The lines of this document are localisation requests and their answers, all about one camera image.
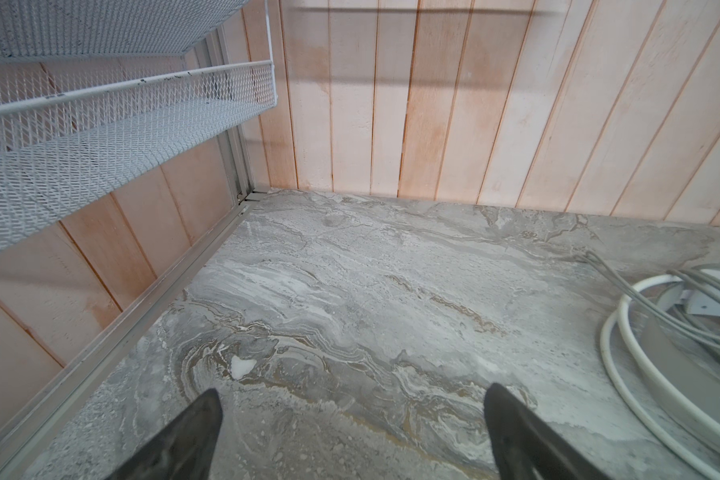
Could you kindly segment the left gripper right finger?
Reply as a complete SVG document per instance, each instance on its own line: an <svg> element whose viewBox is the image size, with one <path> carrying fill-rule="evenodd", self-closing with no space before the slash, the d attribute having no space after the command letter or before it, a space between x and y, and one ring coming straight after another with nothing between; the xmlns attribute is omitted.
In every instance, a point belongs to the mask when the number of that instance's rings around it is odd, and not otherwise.
<svg viewBox="0 0 720 480"><path fill-rule="evenodd" d="M489 386L483 411L502 479L607 477L503 385Z"/></svg>

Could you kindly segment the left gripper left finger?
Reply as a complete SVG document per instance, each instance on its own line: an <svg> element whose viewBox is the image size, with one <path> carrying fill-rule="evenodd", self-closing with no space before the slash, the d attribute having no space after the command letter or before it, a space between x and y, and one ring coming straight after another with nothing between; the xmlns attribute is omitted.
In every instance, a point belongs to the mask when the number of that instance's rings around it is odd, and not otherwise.
<svg viewBox="0 0 720 480"><path fill-rule="evenodd" d="M107 479L208 479L222 421L219 393L208 389Z"/></svg>

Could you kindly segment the white headphones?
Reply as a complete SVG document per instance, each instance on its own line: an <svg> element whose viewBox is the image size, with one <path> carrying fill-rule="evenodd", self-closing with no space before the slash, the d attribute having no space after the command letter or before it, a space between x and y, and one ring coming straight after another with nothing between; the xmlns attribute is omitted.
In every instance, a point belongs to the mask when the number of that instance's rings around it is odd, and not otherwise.
<svg viewBox="0 0 720 480"><path fill-rule="evenodd" d="M596 254L588 254L586 260L621 293L598 341L612 385L665 447L704 477L720 479L720 470L686 448L649 414L621 377L611 350L612 335L619 333L658 405L720 454L720 378L672 340L679 336L695 342L720 365L720 264L671 270L630 284Z"/></svg>

